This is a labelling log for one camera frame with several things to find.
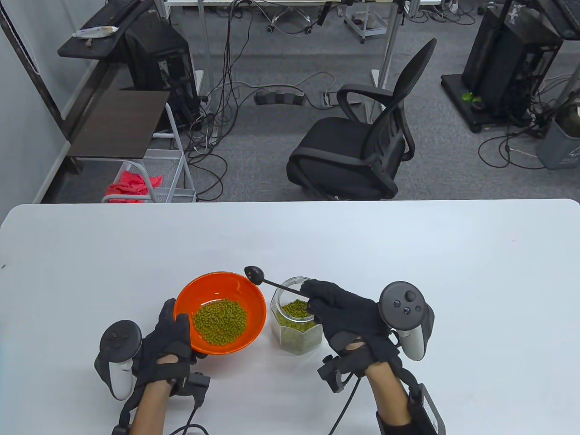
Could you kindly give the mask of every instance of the white table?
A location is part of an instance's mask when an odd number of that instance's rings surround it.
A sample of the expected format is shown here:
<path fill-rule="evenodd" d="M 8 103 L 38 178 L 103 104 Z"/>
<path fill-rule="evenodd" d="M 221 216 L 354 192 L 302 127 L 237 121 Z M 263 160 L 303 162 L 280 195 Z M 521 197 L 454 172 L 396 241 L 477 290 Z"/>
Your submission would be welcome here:
<path fill-rule="evenodd" d="M 568 200 L 20 206 L 0 227 L 0 433 L 109 434 L 121 403 L 93 369 L 103 331 L 128 318 L 147 334 L 190 280 L 249 264 L 371 298 L 417 285 L 434 332 L 423 361 L 403 361 L 449 435 L 577 433 L 579 224 Z M 211 435 L 326 435 L 351 388 L 318 378 L 328 353 L 290 356 L 266 328 L 206 358 L 195 422 Z M 170 400 L 165 433 L 191 406 Z M 374 412 L 364 380 L 336 434 L 377 435 Z"/>

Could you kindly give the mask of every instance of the hand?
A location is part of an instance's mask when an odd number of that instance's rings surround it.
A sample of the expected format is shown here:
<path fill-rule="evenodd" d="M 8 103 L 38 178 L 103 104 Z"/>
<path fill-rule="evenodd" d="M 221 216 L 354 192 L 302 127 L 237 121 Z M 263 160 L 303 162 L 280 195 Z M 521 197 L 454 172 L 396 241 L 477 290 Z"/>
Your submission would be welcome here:
<path fill-rule="evenodd" d="M 338 332 L 351 332 L 369 347 L 376 361 L 387 362 L 398 355 L 389 339 L 390 328 L 380 316 L 376 302 L 343 290 L 332 282 L 308 280 L 300 288 L 308 311 L 322 325 L 328 341 Z"/>
<path fill-rule="evenodd" d="M 190 372 L 190 364 L 195 364 L 196 357 L 206 357 L 191 348 L 189 317 L 180 314 L 174 320 L 174 307 L 175 299 L 165 302 L 155 329 L 143 339 L 139 354 L 133 358 L 133 374 L 137 381 L 133 394 L 123 406 L 119 419 L 122 425 L 129 424 L 129 411 L 139 405 L 148 384 L 158 380 L 170 381 L 174 385 L 171 395 L 179 394 Z"/>
<path fill-rule="evenodd" d="M 161 309 L 155 329 L 143 339 L 139 362 L 141 369 L 154 364 L 158 358 L 168 354 L 177 355 L 180 361 L 195 362 L 189 337 L 189 317 L 187 314 L 180 314 L 174 320 L 174 307 L 175 299 L 168 299 Z"/>

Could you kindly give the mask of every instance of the black computer case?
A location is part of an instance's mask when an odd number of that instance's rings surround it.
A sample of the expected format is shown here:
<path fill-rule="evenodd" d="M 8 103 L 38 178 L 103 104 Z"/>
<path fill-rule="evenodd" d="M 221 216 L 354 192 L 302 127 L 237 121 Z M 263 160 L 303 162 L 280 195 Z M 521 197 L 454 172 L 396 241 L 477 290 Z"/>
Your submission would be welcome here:
<path fill-rule="evenodd" d="M 200 100 L 185 38 L 154 10 L 142 14 L 125 35 L 135 88 L 170 91 L 168 103 L 177 125 L 189 128 L 199 117 Z"/>
<path fill-rule="evenodd" d="M 485 65 L 482 53 L 492 40 L 500 11 L 487 9 L 461 76 L 490 114 L 519 119 L 562 45 L 562 39 L 531 12 L 508 14 Z"/>

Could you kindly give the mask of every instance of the skin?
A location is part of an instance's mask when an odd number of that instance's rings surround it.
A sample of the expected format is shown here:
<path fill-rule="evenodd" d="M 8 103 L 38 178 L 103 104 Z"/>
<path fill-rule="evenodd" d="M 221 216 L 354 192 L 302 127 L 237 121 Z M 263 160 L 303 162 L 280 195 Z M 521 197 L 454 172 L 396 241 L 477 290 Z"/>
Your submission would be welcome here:
<path fill-rule="evenodd" d="M 176 362 L 177 357 L 174 355 L 157 360 L 158 364 Z M 411 423 L 411 416 L 407 410 L 407 394 L 388 363 L 372 364 L 365 374 L 371 384 L 381 420 L 389 426 L 404 426 Z M 151 382 L 145 387 L 130 435 L 163 434 L 171 387 L 165 380 Z"/>
<path fill-rule="evenodd" d="M 157 364 L 176 363 L 175 355 L 157 360 Z M 151 382 L 145 387 L 141 403 L 135 413 L 130 435 L 162 435 L 165 411 L 172 385 L 166 380 Z"/>

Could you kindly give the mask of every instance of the pink towel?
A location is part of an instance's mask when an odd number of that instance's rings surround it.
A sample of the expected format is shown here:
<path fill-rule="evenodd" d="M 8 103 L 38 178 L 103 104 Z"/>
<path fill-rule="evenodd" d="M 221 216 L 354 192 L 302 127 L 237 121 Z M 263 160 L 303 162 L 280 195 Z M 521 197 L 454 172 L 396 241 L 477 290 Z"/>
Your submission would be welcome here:
<path fill-rule="evenodd" d="M 159 187 L 163 183 L 163 176 L 150 177 L 151 185 Z M 121 176 L 121 181 L 111 184 L 107 189 L 107 195 L 147 195 L 149 189 L 145 184 L 145 179 L 137 173 L 125 171 Z M 142 200 L 109 200 L 109 202 L 143 202 Z"/>

